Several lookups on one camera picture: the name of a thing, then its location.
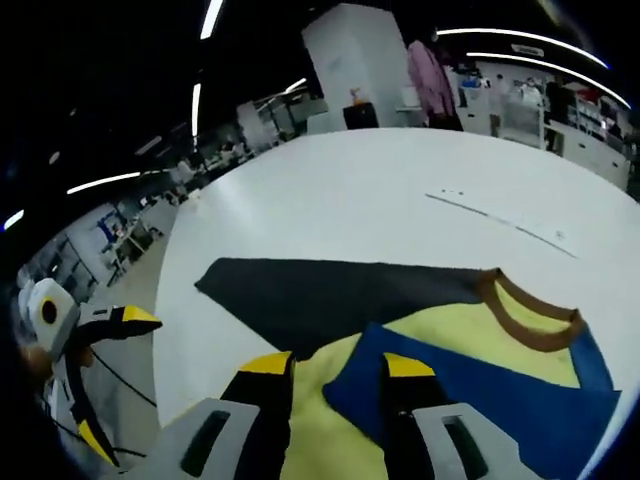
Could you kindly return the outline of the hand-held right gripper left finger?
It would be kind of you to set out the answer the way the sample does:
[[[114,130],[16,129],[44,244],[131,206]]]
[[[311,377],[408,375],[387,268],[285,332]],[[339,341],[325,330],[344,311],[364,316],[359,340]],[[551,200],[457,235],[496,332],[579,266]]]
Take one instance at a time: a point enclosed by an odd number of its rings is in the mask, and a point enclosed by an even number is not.
[[[121,479],[278,479],[290,441],[295,357],[278,352],[239,368],[219,398],[205,398],[160,430]]]

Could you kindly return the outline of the person's left hand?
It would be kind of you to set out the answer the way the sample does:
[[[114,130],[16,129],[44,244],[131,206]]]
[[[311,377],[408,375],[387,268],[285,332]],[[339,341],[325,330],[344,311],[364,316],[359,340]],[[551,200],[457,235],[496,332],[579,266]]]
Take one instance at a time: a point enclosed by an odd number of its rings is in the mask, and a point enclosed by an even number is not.
[[[53,375],[53,361],[46,350],[34,343],[20,346],[20,353],[34,384],[40,388]]]

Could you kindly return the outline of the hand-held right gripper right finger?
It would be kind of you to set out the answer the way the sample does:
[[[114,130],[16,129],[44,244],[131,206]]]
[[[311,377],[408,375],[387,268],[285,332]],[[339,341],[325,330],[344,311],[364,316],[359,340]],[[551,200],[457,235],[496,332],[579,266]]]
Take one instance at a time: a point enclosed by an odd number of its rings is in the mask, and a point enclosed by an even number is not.
[[[537,479],[508,434],[449,399],[426,364],[383,355],[381,413],[390,479]]]

